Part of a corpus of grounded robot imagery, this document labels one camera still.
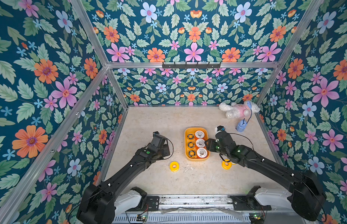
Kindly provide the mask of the orange white tape roll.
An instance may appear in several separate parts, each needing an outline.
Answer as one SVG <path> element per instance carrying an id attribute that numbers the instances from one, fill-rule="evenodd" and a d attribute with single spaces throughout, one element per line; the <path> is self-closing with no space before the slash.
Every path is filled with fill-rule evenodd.
<path id="1" fill-rule="evenodd" d="M 196 147 L 197 148 L 205 148 L 205 140 L 204 139 L 197 139 L 196 140 Z"/>
<path id="2" fill-rule="evenodd" d="M 196 151 L 197 157 L 198 158 L 206 158 L 208 156 L 208 151 L 205 148 L 199 148 Z"/>
<path id="3" fill-rule="evenodd" d="M 204 137 L 205 137 L 205 132 L 204 132 L 204 131 L 202 131 L 202 130 L 197 130 L 197 131 L 195 132 L 195 138 L 196 138 L 196 139 L 204 139 Z"/>

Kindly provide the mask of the yellow plastic storage box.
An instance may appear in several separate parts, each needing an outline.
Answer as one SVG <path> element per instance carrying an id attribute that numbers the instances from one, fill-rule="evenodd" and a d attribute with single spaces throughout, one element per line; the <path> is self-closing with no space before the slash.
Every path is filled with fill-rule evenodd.
<path id="1" fill-rule="evenodd" d="M 203 127 L 189 127 L 184 134 L 185 156 L 190 161 L 205 161 L 210 152 L 206 146 L 208 133 Z"/>

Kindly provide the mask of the yellow black tape roll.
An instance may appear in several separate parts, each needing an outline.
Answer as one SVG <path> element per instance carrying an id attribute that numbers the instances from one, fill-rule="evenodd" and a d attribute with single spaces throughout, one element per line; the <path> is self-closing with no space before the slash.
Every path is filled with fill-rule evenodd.
<path id="1" fill-rule="evenodd" d="M 187 139 L 188 139 L 188 140 L 193 140 L 194 138 L 195 138 L 195 135 L 192 134 L 192 133 L 189 133 L 189 134 L 187 135 Z"/>
<path id="2" fill-rule="evenodd" d="M 189 142 L 187 144 L 187 147 L 190 148 L 190 149 L 195 148 L 195 143 L 194 142 Z"/>
<path id="3" fill-rule="evenodd" d="M 195 158 L 195 157 L 196 157 L 196 151 L 195 151 L 195 150 L 190 150 L 190 151 L 188 152 L 188 156 L 189 156 L 190 158 Z"/>

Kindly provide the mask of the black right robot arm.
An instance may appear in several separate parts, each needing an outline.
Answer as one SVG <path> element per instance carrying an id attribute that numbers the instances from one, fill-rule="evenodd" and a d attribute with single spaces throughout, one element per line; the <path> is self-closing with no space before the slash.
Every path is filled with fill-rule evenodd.
<path id="1" fill-rule="evenodd" d="M 252 147 L 236 144 L 231 133 L 222 126 L 218 128 L 215 138 L 205 141 L 209 151 L 219 153 L 221 158 L 225 156 L 229 162 L 252 169 L 275 181 L 291 193 L 287 200 L 298 215 L 309 221 L 317 220 L 327 197 L 312 171 L 299 172 L 280 165 L 258 154 Z"/>

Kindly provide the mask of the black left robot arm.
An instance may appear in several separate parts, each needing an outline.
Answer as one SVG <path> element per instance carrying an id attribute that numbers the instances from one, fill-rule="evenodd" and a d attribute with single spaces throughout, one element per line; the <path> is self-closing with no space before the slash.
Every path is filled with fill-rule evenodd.
<path id="1" fill-rule="evenodd" d="M 170 140 L 158 132 L 153 140 L 138 149 L 133 158 L 115 175 L 97 186 L 86 188 L 76 218 L 83 224 L 111 224 L 116 215 L 130 209 L 143 209 L 147 193 L 135 187 L 128 193 L 122 191 L 141 172 L 156 161 L 170 158 Z"/>

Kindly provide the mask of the white plush toy pink shirt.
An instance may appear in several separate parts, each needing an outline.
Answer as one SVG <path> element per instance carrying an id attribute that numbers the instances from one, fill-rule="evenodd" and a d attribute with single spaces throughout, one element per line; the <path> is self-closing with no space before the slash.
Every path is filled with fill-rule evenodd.
<path id="1" fill-rule="evenodd" d="M 260 112 L 259 106 L 249 100 L 243 104 L 233 102 L 231 105 L 223 102 L 219 105 L 219 110 L 224 112 L 228 119 L 246 118 Z"/>

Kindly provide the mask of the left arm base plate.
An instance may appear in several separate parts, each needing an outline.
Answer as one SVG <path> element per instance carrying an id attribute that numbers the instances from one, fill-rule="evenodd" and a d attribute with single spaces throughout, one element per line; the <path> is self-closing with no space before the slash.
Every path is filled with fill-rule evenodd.
<path id="1" fill-rule="evenodd" d="M 136 193 L 139 193 L 141 196 L 139 204 L 129 209 L 128 211 L 158 211 L 159 210 L 159 203 L 160 203 L 160 197 L 159 196 L 149 196 L 144 190 L 142 190 L 139 187 L 133 187 L 131 190 L 135 191 Z"/>

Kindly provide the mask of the aluminium front rail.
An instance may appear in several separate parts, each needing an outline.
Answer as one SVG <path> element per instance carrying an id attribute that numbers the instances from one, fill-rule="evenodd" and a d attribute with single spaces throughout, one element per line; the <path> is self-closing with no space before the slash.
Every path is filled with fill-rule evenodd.
<path id="1" fill-rule="evenodd" d="M 160 197 L 159 210 L 184 208 L 184 209 L 227 209 L 234 210 L 231 195 L 153 195 Z M 281 190 L 259 189 L 255 198 L 262 205 L 270 205 L 272 211 L 294 209 L 288 201 L 288 192 Z M 133 190 L 120 195 L 116 201 L 109 202 L 104 208 L 109 209 L 109 216 L 118 216 L 139 204 L 141 196 Z"/>

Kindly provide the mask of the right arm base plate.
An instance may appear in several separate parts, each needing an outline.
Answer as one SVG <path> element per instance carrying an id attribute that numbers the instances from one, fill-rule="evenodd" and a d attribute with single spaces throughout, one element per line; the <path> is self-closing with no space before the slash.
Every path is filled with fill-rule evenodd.
<path id="1" fill-rule="evenodd" d="M 271 211 L 270 205 L 262 205 L 255 198 L 256 192 L 261 189 L 260 186 L 254 186 L 246 195 L 231 195 L 235 211 Z"/>

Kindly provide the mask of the black wall hook rail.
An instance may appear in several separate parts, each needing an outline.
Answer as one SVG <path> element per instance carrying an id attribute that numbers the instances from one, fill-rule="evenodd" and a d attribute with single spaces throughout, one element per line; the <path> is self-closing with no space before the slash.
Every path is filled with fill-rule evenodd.
<path id="1" fill-rule="evenodd" d="M 184 63 L 162 63 L 161 67 L 163 69 L 179 69 L 179 70 L 183 70 L 183 69 L 201 69 L 201 70 L 206 70 L 206 69 L 218 69 L 221 67 L 221 63 L 188 63 L 188 62 L 184 62 Z"/>

